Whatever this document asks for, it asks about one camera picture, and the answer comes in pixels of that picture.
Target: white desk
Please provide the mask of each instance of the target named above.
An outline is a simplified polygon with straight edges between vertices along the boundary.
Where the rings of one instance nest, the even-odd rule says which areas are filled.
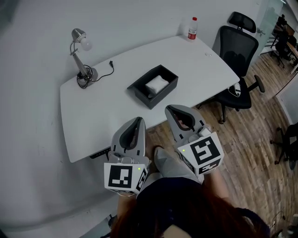
[[[200,39],[189,42],[184,36],[160,40],[108,59],[94,66],[99,76],[112,71],[110,60],[115,72],[87,89],[79,88],[76,78],[60,88],[64,137],[71,162],[110,147],[113,134],[134,117],[143,117],[150,128],[166,120],[167,105],[193,107],[239,81]],[[178,84],[150,110],[126,88],[160,64],[179,77]]]

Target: red hair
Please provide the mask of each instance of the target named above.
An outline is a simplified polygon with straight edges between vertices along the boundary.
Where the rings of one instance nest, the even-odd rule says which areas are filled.
[[[164,194],[152,194],[148,198],[150,205],[131,203],[128,211],[118,218],[111,231],[111,238],[145,238],[163,236],[160,229],[161,217],[153,215],[151,220],[154,230],[151,235],[148,231],[140,230],[143,221],[140,210],[151,211],[156,203],[166,204],[171,199],[173,209],[180,214],[183,222],[192,230],[192,237],[229,237],[229,238],[260,238],[266,237],[260,224],[252,224],[243,217],[239,210],[219,197],[213,195],[204,186],[196,188],[185,187],[178,191]]]

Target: wooden floor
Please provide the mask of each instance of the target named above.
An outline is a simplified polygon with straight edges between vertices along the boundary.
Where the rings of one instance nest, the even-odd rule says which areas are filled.
[[[270,139],[280,140],[276,128],[286,130],[287,119],[275,99],[275,95],[291,80],[292,66],[285,62],[285,69],[277,65],[277,59],[269,54],[259,57],[245,77],[247,85],[252,84],[257,74],[263,81],[265,93],[258,88],[251,92],[252,108],[236,112],[227,109],[227,121],[218,124],[221,116],[220,104],[204,105],[199,111],[206,122],[217,132],[225,153],[221,165],[222,174],[228,184],[235,206],[249,208],[259,214],[267,224],[279,212],[292,221],[298,213],[298,166],[289,169],[288,162],[274,165],[280,149],[269,143]],[[148,156],[152,148],[162,145],[176,157],[172,145],[173,136],[168,122],[148,130]],[[277,228],[287,225],[282,214],[276,218]]]

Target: black office chair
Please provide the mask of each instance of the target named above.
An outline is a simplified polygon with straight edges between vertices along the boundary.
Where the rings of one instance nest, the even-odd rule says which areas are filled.
[[[282,58],[285,60],[290,60],[288,54],[291,52],[290,48],[287,45],[289,39],[289,34],[284,30],[280,33],[278,38],[278,43],[276,43],[275,48],[278,54],[276,52],[271,52],[271,56],[275,56],[278,59],[278,65],[282,63],[284,68],[284,63],[281,60]]]
[[[278,161],[274,161],[274,164],[278,165],[281,158],[285,155],[285,161],[289,161],[290,169],[293,170],[298,160],[298,123],[290,125],[285,132],[279,127],[277,131],[280,131],[282,143],[270,140],[270,144],[276,144],[282,148],[282,152]]]
[[[220,124],[225,122],[226,106],[235,108],[236,111],[239,111],[239,109],[251,108],[251,97],[249,92],[256,87],[259,87],[261,92],[265,92],[264,85],[257,75],[255,75],[256,82],[250,87],[247,87],[245,80],[242,78],[246,75],[251,59],[258,48],[258,41],[249,34],[244,33],[242,28],[255,32],[256,24],[252,19],[237,12],[232,14],[229,23],[238,24],[238,29],[230,26],[222,26],[220,28],[219,56],[239,77],[241,94],[239,97],[236,97],[234,87],[232,86],[198,106],[198,109],[200,109],[203,104],[207,104],[212,101],[221,103],[223,119],[218,121]]]

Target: dark shirt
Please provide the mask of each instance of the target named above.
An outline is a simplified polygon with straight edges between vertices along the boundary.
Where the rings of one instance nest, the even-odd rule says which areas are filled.
[[[161,178],[146,187],[137,197],[140,217],[138,229],[148,237],[153,236],[156,230],[154,221],[158,217],[160,233],[165,232],[171,225],[176,225],[191,237],[195,237],[198,227],[186,222],[183,197],[192,196],[191,193],[197,189],[202,189],[202,186],[188,178]],[[270,237],[270,229],[257,214],[248,209],[236,209],[254,225],[261,226],[266,237]]]

